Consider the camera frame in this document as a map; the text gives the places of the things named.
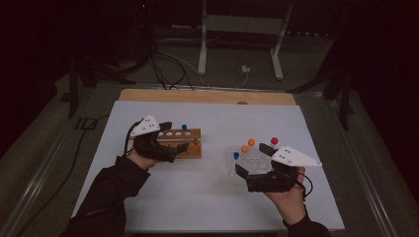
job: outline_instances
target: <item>white surface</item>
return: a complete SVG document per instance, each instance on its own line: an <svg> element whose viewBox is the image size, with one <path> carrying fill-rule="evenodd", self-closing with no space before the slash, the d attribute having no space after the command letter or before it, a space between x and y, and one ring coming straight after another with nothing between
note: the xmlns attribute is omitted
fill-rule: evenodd
<svg viewBox="0 0 419 237"><path fill-rule="evenodd" d="M248 193L244 180L229 178L225 156L230 145L245 144L250 137L259 144L277 136L282 144L319 160L298 106L116 102L73 214L99 171L112 166L117 155L123 153L127 130L147 115L159 122L172 121L173 128L182 124L200 128L203 157L152 168L139 195L126 200L127 231L285 229L265 195ZM329 229L344 228L323 169L307 167L306 175L314 184L306 199L310 218Z"/></svg>
<svg viewBox="0 0 419 237"><path fill-rule="evenodd" d="M284 165L294 167L322 166L321 162L305 155L304 153L284 145L272 156L272 159Z"/></svg>

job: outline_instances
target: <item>cable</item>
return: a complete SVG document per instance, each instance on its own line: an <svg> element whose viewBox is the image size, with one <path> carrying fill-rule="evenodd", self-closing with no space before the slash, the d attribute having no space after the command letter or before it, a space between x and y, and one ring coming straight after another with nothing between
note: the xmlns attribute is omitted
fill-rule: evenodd
<svg viewBox="0 0 419 237"><path fill-rule="evenodd" d="M300 173L300 172L297 172L297 174L304 176L304 177L308 180L308 182L310 183L310 191L308 191L308 193L306 193L306 192L305 192L305 187L304 187L303 197L305 198L305 197L307 197L309 194L311 194L311 192L313 191L313 188L314 188L314 186L313 186L313 182L311 182L311 180L310 180L310 179L309 179L309 178L308 178L305 174Z"/></svg>
<svg viewBox="0 0 419 237"><path fill-rule="evenodd" d="M244 84L246 84L247 82L247 79L249 79L249 72L246 73L246 79L244 80L244 82L240 86L235 87L234 89L239 89L240 87L244 86Z"/></svg>
<svg viewBox="0 0 419 237"><path fill-rule="evenodd" d="M190 87L191 87L191 89L194 91L195 89L194 89L194 87L193 87L193 86L192 86L192 84L191 84L191 80L190 80L190 78L189 78L189 75L188 75L187 71L185 70L185 67L184 67L184 66L182 65L182 63L180 62L180 60L181 60L181 59L180 59L180 58L178 58L178 57L175 57L175 56L173 56L173 55L170 55L170 54L168 54L168 53L165 53L165 52L157 51L157 53L162 54L162 55L165 55L165 56L167 56L167 57L169 57L169 58L172 58L173 60L175 60L176 64L178 64L178 65L179 65L179 67L181 67L181 68L182 68L182 71L183 71L184 75L182 76L182 78L181 78L181 79L179 79L178 81L176 81L175 83L173 83L173 84L171 85L171 87L172 87L172 86L174 86L175 84L180 83L180 82L181 82L181 81L185 78L185 76L186 76L189 86L190 86Z"/></svg>
<svg viewBox="0 0 419 237"><path fill-rule="evenodd" d="M166 84L164 83L164 80L161 78L161 76L162 76L161 75L161 69L157 67L157 63L156 63L152 53L150 53L150 59L151 59L151 66L154 70L154 74L156 75L157 80L160 82L162 88L164 90L167 90Z"/></svg>
<svg viewBox="0 0 419 237"><path fill-rule="evenodd" d="M161 58L161 59L163 59L163 60L167 60L167 61L169 61L169 62L175 63L176 65L178 65L178 66L181 68L181 70L182 70L182 72L183 72L183 75L181 76L181 78L180 78L180 79L178 79L178 80L176 80L175 82L173 82L173 83L171 83L171 84L170 84L169 90L171 90L172 88L176 88L176 89L178 89L178 88L176 87L176 84L179 84L181 81L183 81L183 80L185 79L185 77L187 78L188 83L189 83L190 87L192 88L192 90L194 90L194 88L193 88L193 87L192 87L192 85L191 85L191 82L189 81L189 76L188 76L188 73L186 72L186 70L185 70L184 66L182 65L182 63L181 63L178 59L176 59L176 58L174 58L174 57L172 57L172 56L170 56L170 55L167 55L167 54L161 53L161 52L159 52L159 51L156 51L156 53L157 53L157 54L161 54L161 55L163 55L163 56L165 56L165 57L168 57L168 58L165 58L165 57L163 57L163 56L157 56L157 57L159 57L159 58Z"/></svg>
<svg viewBox="0 0 419 237"><path fill-rule="evenodd" d="M86 135L87 131L92 128L95 127L98 123L99 120L104 119L106 117L108 117L109 115L105 115L99 118L86 118L86 119L92 119L93 121L84 129L82 135L80 136L79 142L77 144L77 148L76 148L76 152L74 154L74 158L73 158L73 163L71 164L71 168L68 171L67 176L64 178L64 180L62 181L62 183L59 185L58 189L52 194L52 196L41 206L41 208L31 217L31 219L24 225L24 227L22 227L21 231L19 231L19 233L17 234L17 236L21 236L25 230L30 226L30 224L38 217L38 215L46 208L47 205L50 204L50 202L58 195L58 193L62 190L62 188L64 187L64 185L67 183L68 179L70 178L71 174L73 173L73 170L76 166L76 161L77 161L77 157L78 157L78 153L80 151L80 147L81 147L81 143L83 141L84 136Z"/></svg>
<svg viewBox="0 0 419 237"><path fill-rule="evenodd" d="M123 156L126 156L127 154L128 154L128 142L129 142L129 137L130 137L130 133L132 132L132 130L136 127L136 126L138 126L141 122L143 121L143 119L142 120L140 120L140 121L137 121L137 122L135 122L130 128L129 128L129 130L128 130L128 132L126 133L126 144L125 144L125 146L124 146L124 154L123 154Z"/></svg>
<svg viewBox="0 0 419 237"><path fill-rule="evenodd" d="M216 37L215 39L207 39L207 41L217 41L219 40L222 36L224 35L224 32L221 32L221 34L219 34L218 37ZM178 41L201 41L201 38L194 38L194 39L184 39L184 38L166 38L166 39L162 39L161 41L158 41L157 43L162 43L165 41L171 41L171 40L178 40Z"/></svg>
<svg viewBox="0 0 419 237"><path fill-rule="evenodd" d="M243 33L245 33L246 31L247 31L247 28L249 27L249 23L250 23L250 17L248 17L247 18L247 23L246 23L246 27L244 28L244 30L243 30ZM238 54L238 57L237 57L237 60L236 60L236 63L235 63L235 65L234 65L234 78L235 79L237 79L237 77L236 77L236 69L237 69L237 65L238 65L238 61L240 60L240 57L241 57L241 54L243 53L243 48L241 48L240 49L240 53Z"/></svg>
<svg viewBox="0 0 419 237"><path fill-rule="evenodd" d="M200 78L201 82L202 82L204 85L206 85L207 87L211 88L211 86L210 86L209 84L207 84L207 83L203 80L203 78L201 77L201 75L198 73L198 70L197 70L197 69L196 69L193 65L191 65L191 63L189 63L188 61L186 61L186 60L184 60L184 59L182 59L182 58L179 58L179 57L176 57L176 56L170 55L170 54L168 54L168 53L166 53L166 52L162 52L162 51L160 51L160 53L163 53L163 54L166 54L166 55L171 56L171 57L173 57L173 58L176 58L176 59L178 59L179 61L182 61L182 62L184 62L185 64L187 64L188 66L190 66L192 69L194 69L194 71L195 71L195 72L197 72L197 75L198 75L198 77Z"/></svg>

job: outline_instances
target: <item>dark background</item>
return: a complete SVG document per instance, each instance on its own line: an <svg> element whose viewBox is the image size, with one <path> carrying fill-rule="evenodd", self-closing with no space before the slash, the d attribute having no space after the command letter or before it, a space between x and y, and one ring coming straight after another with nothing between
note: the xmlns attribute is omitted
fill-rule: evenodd
<svg viewBox="0 0 419 237"><path fill-rule="evenodd" d="M159 27L189 25L195 28L201 23L200 1L148 3L153 22ZM126 48L112 45L109 38L126 34L125 29L115 27L124 22L130 29L132 21L126 20L131 15L127 4L131 3L112 0L2 3L0 156L55 95L53 83L68 72L70 51L86 51L104 62L115 62L117 55L126 56ZM212 1L209 9L220 14L231 9L217 4ZM236 15L246 15L249 11L240 6L234 9ZM251 15L270 17L276 8L255 6L252 9ZM341 64L351 70L352 88L360 93L406 184L419 200L419 188L414 184L419 163L419 145L415 142L419 131L416 122L418 6L413 0L373 4L301 1L295 5L288 30L292 34L318 33L335 37L339 28L334 23L347 9L352 9L352 14L330 49L322 70Z"/></svg>

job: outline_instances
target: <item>forearm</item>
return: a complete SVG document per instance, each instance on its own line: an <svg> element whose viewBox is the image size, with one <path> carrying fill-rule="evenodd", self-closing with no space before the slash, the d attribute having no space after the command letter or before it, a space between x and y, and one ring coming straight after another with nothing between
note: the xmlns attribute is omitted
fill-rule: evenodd
<svg viewBox="0 0 419 237"><path fill-rule="evenodd" d="M129 159L118 158L117 164L103 169L95 178L76 216L62 236L122 236L126 225L123 201L135 197L149 174ZM92 211L107 211L92 214Z"/></svg>
<svg viewBox="0 0 419 237"><path fill-rule="evenodd" d="M289 230L289 237L330 237L329 230L324 225L311 221L307 214L293 225L283 222Z"/></svg>

